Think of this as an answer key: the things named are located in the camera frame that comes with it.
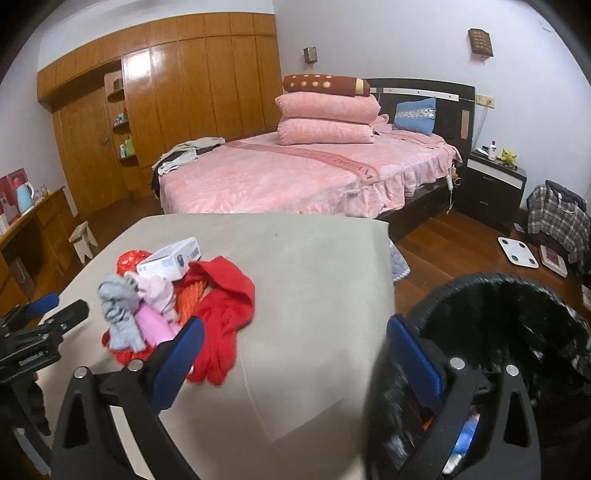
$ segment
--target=headboard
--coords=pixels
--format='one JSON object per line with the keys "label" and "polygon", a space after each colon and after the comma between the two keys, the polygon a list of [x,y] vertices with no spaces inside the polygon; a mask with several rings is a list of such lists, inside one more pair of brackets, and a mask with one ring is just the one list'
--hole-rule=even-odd
{"label": "headboard", "polygon": [[417,79],[367,79],[371,92],[382,106],[380,113],[387,113],[394,121],[396,106],[400,102],[417,101],[435,97],[437,116],[433,133],[456,147],[464,165],[472,151],[474,131],[474,105],[476,89],[460,83]]}

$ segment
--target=toiletry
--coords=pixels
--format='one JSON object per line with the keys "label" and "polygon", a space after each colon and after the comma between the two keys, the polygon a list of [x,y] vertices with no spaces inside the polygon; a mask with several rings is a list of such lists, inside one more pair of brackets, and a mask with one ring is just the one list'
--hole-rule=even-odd
{"label": "toiletry", "polygon": [[496,143],[493,140],[491,146],[488,147],[488,159],[489,160],[496,160]]}

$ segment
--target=beige table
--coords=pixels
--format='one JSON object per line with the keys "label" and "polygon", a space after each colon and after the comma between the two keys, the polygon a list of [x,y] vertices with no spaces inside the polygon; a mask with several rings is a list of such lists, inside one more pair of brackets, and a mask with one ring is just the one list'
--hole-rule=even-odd
{"label": "beige table", "polygon": [[[40,372],[52,431],[79,365],[119,369],[100,345],[107,324],[96,288],[130,249],[195,236],[203,259],[223,255],[256,285],[255,316],[216,388],[186,382],[160,418],[203,480],[362,478],[362,408],[394,310],[388,225],[325,215],[165,215],[141,220],[93,259],[61,295],[90,317]],[[123,435],[124,443],[128,435]],[[130,454],[138,473],[150,477]]]}

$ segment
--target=plaid bag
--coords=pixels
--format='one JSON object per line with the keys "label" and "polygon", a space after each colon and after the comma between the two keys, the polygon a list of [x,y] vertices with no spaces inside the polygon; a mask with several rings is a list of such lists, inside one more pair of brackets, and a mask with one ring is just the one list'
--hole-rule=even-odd
{"label": "plaid bag", "polygon": [[569,253],[569,263],[576,263],[582,269],[589,250],[589,216],[546,185],[534,189],[527,198],[527,208],[528,233],[550,235]]}

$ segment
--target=white stool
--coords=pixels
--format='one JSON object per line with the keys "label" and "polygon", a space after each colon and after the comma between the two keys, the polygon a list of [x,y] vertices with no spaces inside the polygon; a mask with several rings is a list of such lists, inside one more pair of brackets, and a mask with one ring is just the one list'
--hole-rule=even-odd
{"label": "white stool", "polygon": [[81,223],[76,227],[74,232],[70,235],[70,243],[74,245],[74,249],[82,264],[86,261],[85,257],[90,259],[94,257],[89,244],[94,245],[95,247],[99,246],[95,236],[92,235],[90,228],[88,228],[88,222]]}

